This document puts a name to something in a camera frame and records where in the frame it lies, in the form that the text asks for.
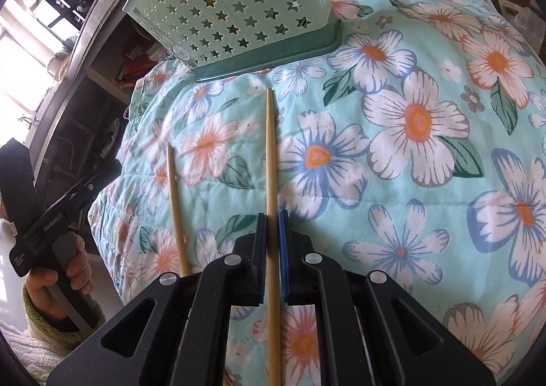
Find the person's left hand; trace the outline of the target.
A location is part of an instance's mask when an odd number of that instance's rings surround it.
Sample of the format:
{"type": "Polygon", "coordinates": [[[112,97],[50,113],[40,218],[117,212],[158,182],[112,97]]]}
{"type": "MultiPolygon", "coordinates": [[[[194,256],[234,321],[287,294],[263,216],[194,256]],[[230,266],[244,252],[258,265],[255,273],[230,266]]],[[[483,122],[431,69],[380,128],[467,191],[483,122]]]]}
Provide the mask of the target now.
{"type": "MultiPolygon", "coordinates": [[[[73,244],[76,255],[69,262],[68,277],[73,290],[88,295],[94,288],[94,281],[91,279],[91,265],[88,254],[85,250],[85,242],[81,236],[75,235],[73,244]]],[[[25,285],[34,308],[49,321],[62,321],[68,317],[61,305],[49,293],[47,288],[57,283],[58,274],[55,270],[36,267],[26,277],[25,285]]]]}

